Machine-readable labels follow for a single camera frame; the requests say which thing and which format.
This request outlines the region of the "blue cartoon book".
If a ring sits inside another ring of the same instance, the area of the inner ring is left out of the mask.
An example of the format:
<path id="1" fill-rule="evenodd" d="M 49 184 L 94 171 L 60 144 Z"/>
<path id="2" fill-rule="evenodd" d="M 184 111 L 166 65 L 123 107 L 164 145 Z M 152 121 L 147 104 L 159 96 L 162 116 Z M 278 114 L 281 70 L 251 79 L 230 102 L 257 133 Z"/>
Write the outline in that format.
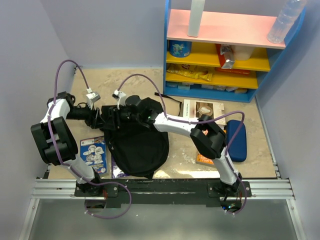
<path id="1" fill-rule="evenodd" d="M 82 139 L 80 141 L 80 157 L 98 174 L 103 175 L 108 172 L 107 149 L 103 136 Z"/>

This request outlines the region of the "black student backpack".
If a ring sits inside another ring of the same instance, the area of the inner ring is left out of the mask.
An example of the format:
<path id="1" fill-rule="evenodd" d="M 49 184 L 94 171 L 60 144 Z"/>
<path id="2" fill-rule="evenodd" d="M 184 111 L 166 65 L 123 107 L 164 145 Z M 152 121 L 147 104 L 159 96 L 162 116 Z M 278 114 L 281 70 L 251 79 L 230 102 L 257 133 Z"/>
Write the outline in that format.
<path id="1" fill-rule="evenodd" d="M 156 111 L 160 102 L 146 97 L 142 102 Z M 141 125 L 121 122 L 117 105 L 101 108 L 104 140 L 117 166 L 127 175 L 152 179 L 154 172 L 167 160 L 170 143 L 167 132 L 153 132 Z"/>

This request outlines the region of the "purple book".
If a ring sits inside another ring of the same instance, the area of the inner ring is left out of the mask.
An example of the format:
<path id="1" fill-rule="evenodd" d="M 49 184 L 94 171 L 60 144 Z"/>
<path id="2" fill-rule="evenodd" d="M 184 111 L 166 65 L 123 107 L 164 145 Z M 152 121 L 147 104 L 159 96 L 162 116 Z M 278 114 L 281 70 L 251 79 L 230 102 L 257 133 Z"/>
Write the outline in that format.
<path id="1" fill-rule="evenodd" d="M 125 174 L 116 164 L 115 160 L 111 159 L 111 176 L 113 179 L 125 178 L 129 175 Z"/>

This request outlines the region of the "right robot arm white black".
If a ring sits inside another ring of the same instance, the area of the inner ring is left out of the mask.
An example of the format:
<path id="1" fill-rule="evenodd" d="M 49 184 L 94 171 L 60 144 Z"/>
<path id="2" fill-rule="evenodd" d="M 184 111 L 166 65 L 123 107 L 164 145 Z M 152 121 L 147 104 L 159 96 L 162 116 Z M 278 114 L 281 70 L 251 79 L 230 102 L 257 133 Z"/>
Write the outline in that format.
<path id="1" fill-rule="evenodd" d="M 208 115 L 187 119 L 166 114 L 164 110 L 156 111 L 137 95 L 127 97 L 120 91 L 113 97 L 117 99 L 121 121 L 137 123 L 156 133 L 174 133 L 190 138 L 198 152 L 211 159 L 218 170 L 221 184 L 218 190 L 230 197 L 241 190 L 242 177 L 230 160 L 226 134 Z"/>

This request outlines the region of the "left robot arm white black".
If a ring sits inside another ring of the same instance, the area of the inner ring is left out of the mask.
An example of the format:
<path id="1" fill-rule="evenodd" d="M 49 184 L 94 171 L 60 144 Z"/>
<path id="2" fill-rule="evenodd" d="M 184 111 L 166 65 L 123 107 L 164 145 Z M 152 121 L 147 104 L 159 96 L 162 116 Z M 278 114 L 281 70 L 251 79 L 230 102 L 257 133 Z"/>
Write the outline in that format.
<path id="1" fill-rule="evenodd" d="M 47 113 L 30 131 L 42 160 L 46 164 L 66 169 L 76 179 L 76 189 L 89 196 L 103 193 L 104 184 L 96 170 L 80 157 L 76 140 L 66 120 L 80 120 L 92 128 L 102 129 L 100 109 L 86 103 L 75 106 L 76 98 L 60 92 L 47 102 Z"/>

